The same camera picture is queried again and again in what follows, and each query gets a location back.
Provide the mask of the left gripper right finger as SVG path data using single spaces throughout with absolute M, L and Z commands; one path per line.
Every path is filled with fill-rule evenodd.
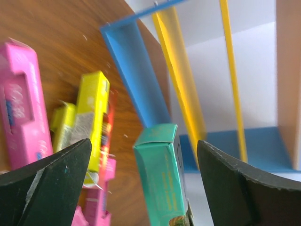
M 301 184 L 198 141 L 198 164 L 215 226 L 299 226 Z

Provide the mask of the teal green tea toothpaste box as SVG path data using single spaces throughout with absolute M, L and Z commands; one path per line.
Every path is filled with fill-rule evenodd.
M 177 125 L 146 128 L 133 146 L 152 226 L 191 226 Z

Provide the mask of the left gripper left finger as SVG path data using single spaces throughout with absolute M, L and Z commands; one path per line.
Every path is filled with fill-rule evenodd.
M 90 160 L 89 139 L 0 176 L 2 226 L 70 226 Z

